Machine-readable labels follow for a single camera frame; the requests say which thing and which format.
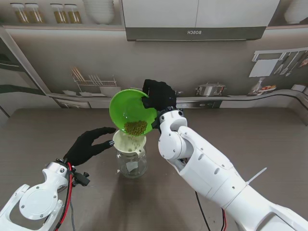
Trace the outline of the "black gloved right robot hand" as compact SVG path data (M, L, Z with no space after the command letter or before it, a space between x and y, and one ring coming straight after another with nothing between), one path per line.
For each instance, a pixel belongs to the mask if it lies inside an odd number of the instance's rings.
M142 91L147 97L142 97L144 108L154 108L162 111L168 107L176 108L175 91L165 82L146 79Z

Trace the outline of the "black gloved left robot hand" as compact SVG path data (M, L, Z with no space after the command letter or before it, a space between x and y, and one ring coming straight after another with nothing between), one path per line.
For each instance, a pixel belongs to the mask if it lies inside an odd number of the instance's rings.
M116 129L112 127L102 127L84 132L77 138L73 146L64 155L64 162L70 163L73 166L79 166L86 163L93 156L111 148L114 145L113 140L108 140L95 145L93 145L93 142L102 135L113 134L115 131Z

